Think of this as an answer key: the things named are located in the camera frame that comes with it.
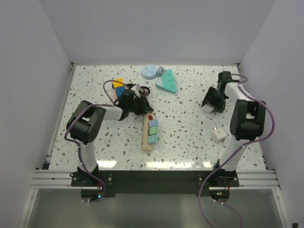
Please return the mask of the teal triangular power strip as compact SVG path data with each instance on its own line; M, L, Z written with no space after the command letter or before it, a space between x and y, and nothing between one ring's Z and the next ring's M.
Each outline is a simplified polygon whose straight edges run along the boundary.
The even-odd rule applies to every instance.
M177 92L174 73L171 69L167 70L160 77L160 79L156 82L156 87L172 94Z

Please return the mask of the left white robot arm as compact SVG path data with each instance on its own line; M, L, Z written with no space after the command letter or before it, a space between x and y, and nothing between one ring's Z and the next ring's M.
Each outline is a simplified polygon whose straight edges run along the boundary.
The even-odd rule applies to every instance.
M147 96L147 87L124 89L112 104L93 104L82 101L66 124L64 139L75 143L78 149L78 172L82 172L82 182L94 186L98 182L98 164L95 158L94 141L103 121L122 121L130 113L147 114L153 111Z

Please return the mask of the white small adapter plug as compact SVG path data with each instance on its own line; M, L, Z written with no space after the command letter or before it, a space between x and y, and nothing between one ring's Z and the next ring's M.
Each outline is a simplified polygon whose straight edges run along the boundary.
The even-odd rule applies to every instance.
M209 104L206 104L206 105L202 106L202 110L206 113L211 113L211 112L214 111L214 109L215 108L213 106L209 105Z

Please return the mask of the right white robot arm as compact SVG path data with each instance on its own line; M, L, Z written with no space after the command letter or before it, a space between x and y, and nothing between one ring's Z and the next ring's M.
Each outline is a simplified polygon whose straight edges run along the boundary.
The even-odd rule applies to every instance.
M234 106L229 130L231 134L228 146L216 165L217 172L212 174L214 185L221 187L228 182L226 172L234 172L238 167L244 151L251 143L263 134L266 105L258 101L244 90L242 84L232 82L224 89L210 87L202 101L205 112L224 112L226 99L230 99Z

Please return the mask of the white cube tiger sticker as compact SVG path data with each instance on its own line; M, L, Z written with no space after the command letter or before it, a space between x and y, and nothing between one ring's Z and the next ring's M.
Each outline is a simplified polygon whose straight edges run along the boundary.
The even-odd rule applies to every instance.
M212 138L214 142L219 143L227 138L227 133L222 127L214 127L212 132Z

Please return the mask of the round light blue socket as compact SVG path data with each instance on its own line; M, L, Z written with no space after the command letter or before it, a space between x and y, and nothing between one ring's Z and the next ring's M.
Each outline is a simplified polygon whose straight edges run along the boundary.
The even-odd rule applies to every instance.
M143 78L151 80L157 77L157 66L155 65L145 65L142 68L141 74Z

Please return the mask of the beige long power strip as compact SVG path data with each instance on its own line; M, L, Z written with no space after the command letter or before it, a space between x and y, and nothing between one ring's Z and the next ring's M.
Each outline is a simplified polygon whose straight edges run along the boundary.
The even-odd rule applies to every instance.
M159 122L154 116L153 112L146 113L143 117L143 138L142 138L142 150L145 152L152 152L154 146L158 141Z

